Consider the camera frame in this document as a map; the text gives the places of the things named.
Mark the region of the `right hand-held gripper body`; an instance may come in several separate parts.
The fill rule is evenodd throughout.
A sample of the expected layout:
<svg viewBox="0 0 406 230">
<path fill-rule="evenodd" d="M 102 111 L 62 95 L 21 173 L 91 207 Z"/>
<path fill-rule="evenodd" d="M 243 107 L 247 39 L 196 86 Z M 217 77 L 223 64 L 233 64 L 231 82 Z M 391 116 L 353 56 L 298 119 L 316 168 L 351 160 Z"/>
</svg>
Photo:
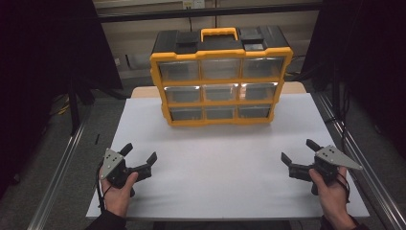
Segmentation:
<svg viewBox="0 0 406 230">
<path fill-rule="evenodd" d="M 315 151 L 314 162 L 308 166 L 292 164 L 288 166 L 289 176 L 303 181 L 311 182 L 309 170 L 316 170 L 324 179 L 327 185 L 333 182 L 339 182 L 339 168 L 346 167 L 347 169 L 362 170 L 363 167 L 349 158 L 339 149 L 332 145 L 322 147 L 319 151 Z M 347 196 L 350 194 L 350 185 L 348 182 L 342 184 L 346 190 Z"/>
</svg>

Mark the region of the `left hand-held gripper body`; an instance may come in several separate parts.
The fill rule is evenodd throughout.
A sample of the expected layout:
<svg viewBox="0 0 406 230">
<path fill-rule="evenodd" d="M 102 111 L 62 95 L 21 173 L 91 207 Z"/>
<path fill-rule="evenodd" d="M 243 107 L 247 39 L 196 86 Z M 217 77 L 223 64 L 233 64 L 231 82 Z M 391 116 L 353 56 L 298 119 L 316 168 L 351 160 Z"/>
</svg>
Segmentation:
<svg viewBox="0 0 406 230">
<path fill-rule="evenodd" d="M 138 173 L 137 182 L 151 177 L 151 167 L 145 163 L 135 168 L 129 168 L 118 151 L 106 149 L 101 167 L 101 180 L 106 179 L 114 188 L 121 189 L 127 178 L 134 172 Z"/>
</svg>

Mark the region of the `person's left hand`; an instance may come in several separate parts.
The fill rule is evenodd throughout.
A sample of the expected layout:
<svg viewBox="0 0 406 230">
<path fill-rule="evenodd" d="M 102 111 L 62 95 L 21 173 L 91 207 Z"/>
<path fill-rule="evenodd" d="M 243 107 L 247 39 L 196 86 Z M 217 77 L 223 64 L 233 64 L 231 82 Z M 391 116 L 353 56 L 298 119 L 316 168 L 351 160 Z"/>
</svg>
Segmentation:
<svg viewBox="0 0 406 230">
<path fill-rule="evenodd" d="M 106 179 L 101 181 L 101 190 L 104 197 L 105 209 L 107 211 L 118 217 L 126 218 L 130 200 L 130 191 L 137 178 L 138 174 L 133 172 L 127 178 L 121 189 L 112 187 Z"/>
</svg>

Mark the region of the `person's right hand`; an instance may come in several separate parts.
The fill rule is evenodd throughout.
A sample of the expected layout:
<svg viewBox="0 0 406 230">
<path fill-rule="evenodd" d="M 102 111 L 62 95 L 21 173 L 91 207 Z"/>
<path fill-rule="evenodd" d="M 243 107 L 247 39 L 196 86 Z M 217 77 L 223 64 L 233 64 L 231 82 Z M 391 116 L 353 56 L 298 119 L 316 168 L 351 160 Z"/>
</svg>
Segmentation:
<svg viewBox="0 0 406 230">
<path fill-rule="evenodd" d="M 327 185 L 316 170 L 309 170 L 309 175 L 318 188 L 319 200 L 324 216 L 330 222 L 343 221 L 349 216 L 347 212 L 347 193 L 342 186 L 345 183 L 346 174 L 347 169 L 340 167 L 339 175 L 337 176 L 339 182 Z"/>
</svg>

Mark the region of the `group of clear organizer drawers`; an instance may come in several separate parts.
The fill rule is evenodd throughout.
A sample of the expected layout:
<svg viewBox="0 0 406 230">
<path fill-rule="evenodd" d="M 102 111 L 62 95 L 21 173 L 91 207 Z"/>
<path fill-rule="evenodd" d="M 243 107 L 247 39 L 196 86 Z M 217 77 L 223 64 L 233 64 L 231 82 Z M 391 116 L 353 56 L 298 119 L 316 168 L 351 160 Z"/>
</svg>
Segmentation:
<svg viewBox="0 0 406 230">
<path fill-rule="evenodd" d="M 268 123 L 283 65 L 283 57 L 160 61 L 163 113 L 173 126 Z"/>
</svg>

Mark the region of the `dark curtain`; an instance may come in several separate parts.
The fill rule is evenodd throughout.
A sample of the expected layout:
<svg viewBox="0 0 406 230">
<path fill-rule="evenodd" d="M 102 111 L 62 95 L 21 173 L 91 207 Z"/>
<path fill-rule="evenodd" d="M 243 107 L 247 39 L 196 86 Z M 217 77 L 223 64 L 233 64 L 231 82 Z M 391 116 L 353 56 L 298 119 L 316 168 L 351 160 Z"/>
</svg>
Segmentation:
<svg viewBox="0 0 406 230">
<path fill-rule="evenodd" d="M 337 68 L 406 158 L 406 0 L 322 0 L 302 71 L 324 87 Z"/>
<path fill-rule="evenodd" d="M 120 89 L 93 0 L 0 0 L 0 198 L 31 157 L 53 98 Z"/>
</svg>

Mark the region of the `yellow and black drawer organizer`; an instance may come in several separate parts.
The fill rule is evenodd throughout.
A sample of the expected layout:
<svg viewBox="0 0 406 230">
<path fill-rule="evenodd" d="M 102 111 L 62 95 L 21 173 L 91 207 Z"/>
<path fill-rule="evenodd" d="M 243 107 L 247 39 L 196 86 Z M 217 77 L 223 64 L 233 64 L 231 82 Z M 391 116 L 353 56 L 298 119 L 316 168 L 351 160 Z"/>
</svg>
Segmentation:
<svg viewBox="0 0 406 230">
<path fill-rule="evenodd" d="M 162 31 L 157 35 L 150 55 L 150 73 L 162 101 L 162 83 L 157 66 L 160 61 L 265 57 L 284 58 L 283 87 L 285 71 L 293 58 L 293 50 L 277 26 L 201 29 L 196 32 Z"/>
</svg>

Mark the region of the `aluminium frame rail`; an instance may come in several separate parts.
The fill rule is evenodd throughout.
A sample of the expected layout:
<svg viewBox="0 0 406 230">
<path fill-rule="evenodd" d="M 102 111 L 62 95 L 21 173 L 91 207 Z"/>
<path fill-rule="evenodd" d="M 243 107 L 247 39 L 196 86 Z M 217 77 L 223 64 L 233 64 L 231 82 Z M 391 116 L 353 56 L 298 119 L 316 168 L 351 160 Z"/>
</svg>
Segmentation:
<svg viewBox="0 0 406 230">
<path fill-rule="evenodd" d="M 51 182 L 42 197 L 34 216 L 27 230 L 43 230 L 51 210 L 56 202 L 56 197 L 61 188 L 64 176 L 69 168 L 73 156 L 75 155 L 85 124 L 81 124 L 74 134 L 70 137 L 67 147 L 65 148 L 62 157 L 56 167 Z"/>
<path fill-rule="evenodd" d="M 312 97 L 334 143 L 364 167 L 350 172 L 370 213 L 361 220 L 372 230 L 406 230 L 406 160 L 357 102 L 342 122 L 326 93 Z"/>
</svg>

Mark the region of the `black horizontal frame bar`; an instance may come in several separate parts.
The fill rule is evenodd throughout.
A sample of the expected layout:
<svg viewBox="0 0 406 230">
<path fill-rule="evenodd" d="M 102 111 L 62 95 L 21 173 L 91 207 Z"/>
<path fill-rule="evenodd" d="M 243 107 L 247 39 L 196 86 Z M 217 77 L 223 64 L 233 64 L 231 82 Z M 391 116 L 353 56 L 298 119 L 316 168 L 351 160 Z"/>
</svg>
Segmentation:
<svg viewBox="0 0 406 230">
<path fill-rule="evenodd" d="M 234 8 L 211 8 L 198 10 L 178 10 L 178 11 L 153 11 L 153 12 L 128 12 L 100 14 L 98 20 L 101 23 L 144 21 L 173 18 L 193 18 L 220 15 L 256 14 L 273 12 L 307 12 L 318 11 L 325 4 L 322 2 L 296 3 L 282 5 L 267 5 L 255 7 L 234 7 Z"/>
</svg>

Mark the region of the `white wall socket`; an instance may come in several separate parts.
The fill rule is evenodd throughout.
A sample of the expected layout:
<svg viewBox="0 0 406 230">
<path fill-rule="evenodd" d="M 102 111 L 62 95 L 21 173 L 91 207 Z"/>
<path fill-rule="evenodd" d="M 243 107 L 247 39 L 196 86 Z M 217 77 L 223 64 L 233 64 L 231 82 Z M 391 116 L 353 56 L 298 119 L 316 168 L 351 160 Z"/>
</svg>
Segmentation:
<svg viewBox="0 0 406 230">
<path fill-rule="evenodd" d="M 183 5 L 184 10 L 204 9 L 205 1 L 204 0 L 183 0 L 182 5 Z"/>
</svg>

